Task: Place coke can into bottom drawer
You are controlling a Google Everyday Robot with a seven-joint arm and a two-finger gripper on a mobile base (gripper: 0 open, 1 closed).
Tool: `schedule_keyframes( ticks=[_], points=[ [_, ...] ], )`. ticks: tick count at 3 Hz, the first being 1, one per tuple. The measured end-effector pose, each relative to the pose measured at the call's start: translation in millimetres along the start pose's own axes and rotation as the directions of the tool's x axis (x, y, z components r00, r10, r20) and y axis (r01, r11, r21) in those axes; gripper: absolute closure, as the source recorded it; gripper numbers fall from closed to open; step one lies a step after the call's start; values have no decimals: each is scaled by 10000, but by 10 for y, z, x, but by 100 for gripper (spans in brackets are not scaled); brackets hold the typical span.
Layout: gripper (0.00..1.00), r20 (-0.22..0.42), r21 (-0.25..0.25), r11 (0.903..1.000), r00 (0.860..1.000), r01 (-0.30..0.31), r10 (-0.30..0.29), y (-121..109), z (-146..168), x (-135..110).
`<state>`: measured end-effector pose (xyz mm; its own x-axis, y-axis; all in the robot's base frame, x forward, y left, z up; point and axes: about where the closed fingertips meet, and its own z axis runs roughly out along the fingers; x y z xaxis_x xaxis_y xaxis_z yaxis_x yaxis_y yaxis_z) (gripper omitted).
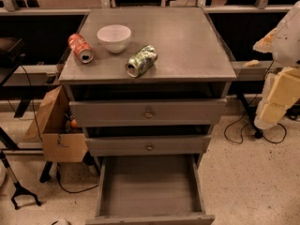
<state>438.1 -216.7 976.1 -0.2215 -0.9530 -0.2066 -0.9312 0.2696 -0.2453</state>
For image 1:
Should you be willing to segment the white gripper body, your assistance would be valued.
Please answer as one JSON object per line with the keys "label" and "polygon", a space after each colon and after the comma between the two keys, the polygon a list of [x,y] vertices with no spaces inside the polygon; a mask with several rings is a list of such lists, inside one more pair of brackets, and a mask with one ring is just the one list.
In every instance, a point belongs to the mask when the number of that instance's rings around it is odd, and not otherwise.
{"label": "white gripper body", "polygon": [[269,129],[275,125],[275,124],[265,123],[264,121],[261,121],[258,118],[258,110],[259,110],[260,104],[274,103],[274,101],[272,100],[272,92],[273,92],[273,85],[275,82],[275,78],[276,78],[276,75],[274,73],[268,73],[265,78],[265,81],[264,81],[264,85],[263,85],[263,89],[262,89],[262,99],[258,104],[258,107],[256,110],[256,116],[254,119],[254,125],[259,129]]}

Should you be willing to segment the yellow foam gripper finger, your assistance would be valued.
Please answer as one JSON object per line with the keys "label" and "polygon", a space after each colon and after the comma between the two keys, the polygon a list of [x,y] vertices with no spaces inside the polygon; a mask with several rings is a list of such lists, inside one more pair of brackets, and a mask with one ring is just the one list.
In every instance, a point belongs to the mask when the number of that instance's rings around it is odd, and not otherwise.
{"label": "yellow foam gripper finger", "polygon": [[300,68],[285,67],[275,77],[267,101],[285,109],[300,99]]}
{"label": "yellow foam gripper finger", "polygon": [[264,103],[259,105],[258,118],[269,124],[276,124],[286,113],[284,106],[275,103]]}

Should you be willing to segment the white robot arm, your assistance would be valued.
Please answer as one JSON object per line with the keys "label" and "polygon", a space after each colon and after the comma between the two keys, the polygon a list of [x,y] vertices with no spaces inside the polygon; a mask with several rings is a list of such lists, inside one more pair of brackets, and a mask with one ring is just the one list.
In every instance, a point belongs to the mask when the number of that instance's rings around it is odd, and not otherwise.
{"label": "white robot arm", "polygon": [[254,119],[257,128],[269,129],[300,99],[300,1],[276,28],[255,43],[253,50],[271,53],[273,61],[282,66],[277,75],[266,76]]}

